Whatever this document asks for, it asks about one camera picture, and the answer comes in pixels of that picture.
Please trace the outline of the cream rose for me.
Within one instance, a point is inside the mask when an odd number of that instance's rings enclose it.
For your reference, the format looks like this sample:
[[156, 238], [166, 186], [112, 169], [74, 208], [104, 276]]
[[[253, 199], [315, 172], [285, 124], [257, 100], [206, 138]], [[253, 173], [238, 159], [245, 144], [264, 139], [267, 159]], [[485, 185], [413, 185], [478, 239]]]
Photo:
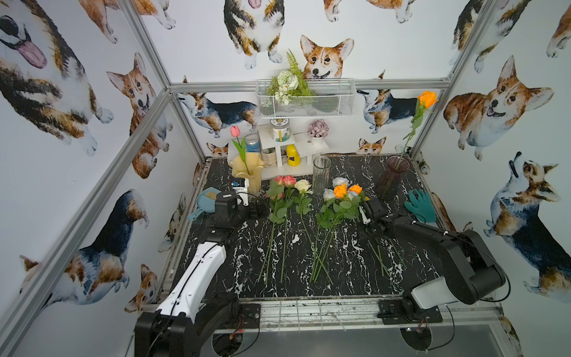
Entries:
[[294, 190], [297, 192], [294, 197], [295, 210], [300, 217], [303, 233], [309, 241], [312, 253], [312, 273], [309, 281], [316, 283], [323, 272], [328, 283], [332, 285], [332, 279], [326, 265], [327, 251], [330, 246], [330, 232], [326, 231], [323, 237], [319, 230], [310, 231], [306, 223], [306, 216], [312, 211], [312, 185], [308, 180], [301, 179], [294, 184]]

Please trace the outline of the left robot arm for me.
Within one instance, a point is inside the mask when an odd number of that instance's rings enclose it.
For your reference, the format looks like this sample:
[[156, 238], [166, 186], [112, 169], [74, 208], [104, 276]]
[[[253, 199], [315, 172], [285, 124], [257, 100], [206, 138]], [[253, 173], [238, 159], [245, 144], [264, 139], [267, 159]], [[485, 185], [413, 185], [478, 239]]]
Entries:
[[238, 297], [223, 293], [202, 300], [248, 220], [269, 215], [268, 200], [234, 190], [218, 192], [192, 262], [155, 312], [144, 312], [134, 332], [135, 356], [199, 356], [209, 337], [237, 318]]

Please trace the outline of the pink tulip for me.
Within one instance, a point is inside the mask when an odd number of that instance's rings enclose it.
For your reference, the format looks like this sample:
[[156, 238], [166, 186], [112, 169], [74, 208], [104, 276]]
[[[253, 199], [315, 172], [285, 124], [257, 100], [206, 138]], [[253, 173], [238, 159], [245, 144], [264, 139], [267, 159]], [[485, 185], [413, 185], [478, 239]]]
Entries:
[[243, 138], [242, 140], [239, 139], [239, 137], [241, 135], [241, 131], [240, 131], [239, 127], [236, 125], [233, 125], [230, 128], [230, 133], [233, 137], [233, 144], [239, 153], [239, 157], [241, 158], [243, 164], [245, 165], [246, 172], [248, 173], [248, 175], [250, 175], [251, 171], [249, 170], [249, 167], [248, 167], [247, 156], [246, 156], [246, 151], [245, 151], [245, 138]]

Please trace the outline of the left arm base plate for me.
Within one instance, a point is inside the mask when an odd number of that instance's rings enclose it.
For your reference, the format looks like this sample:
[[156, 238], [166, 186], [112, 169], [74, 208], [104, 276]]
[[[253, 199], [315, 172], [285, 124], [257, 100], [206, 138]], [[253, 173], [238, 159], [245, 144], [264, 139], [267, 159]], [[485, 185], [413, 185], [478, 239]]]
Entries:
[[216, 330], [257, 330], [260, 327], [261, 309], [260, 303], [240, 303]]

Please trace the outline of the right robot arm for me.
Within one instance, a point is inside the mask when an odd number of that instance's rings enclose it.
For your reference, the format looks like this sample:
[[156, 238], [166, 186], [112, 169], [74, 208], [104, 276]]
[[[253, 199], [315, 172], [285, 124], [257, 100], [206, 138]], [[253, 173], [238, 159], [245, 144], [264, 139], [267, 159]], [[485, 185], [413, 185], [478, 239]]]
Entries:
[[404, 240], [432, 252], [441, 275], [402, 294], [401, 313], [410, 318], [439, 305], [472, 305], [508, 283], [506, 273], [474, 231], [447, 231], [404, 214], [388, 214], [379, 199], [361, 203], [361, 232], [366, 238]]

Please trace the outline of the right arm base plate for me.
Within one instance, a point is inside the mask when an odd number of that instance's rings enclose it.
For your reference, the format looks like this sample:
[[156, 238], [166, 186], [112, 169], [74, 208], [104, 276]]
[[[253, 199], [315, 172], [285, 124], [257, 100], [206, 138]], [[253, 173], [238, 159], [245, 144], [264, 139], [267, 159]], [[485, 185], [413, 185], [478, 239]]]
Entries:
[[437, 307], [422, 309], [414, 300], [407, 297], [380, 300], [378, 306], [377, 318], [382, 319], [386, 325], [419, 324], [420, 322], [438, 324], [443, 322], [443, 317]]

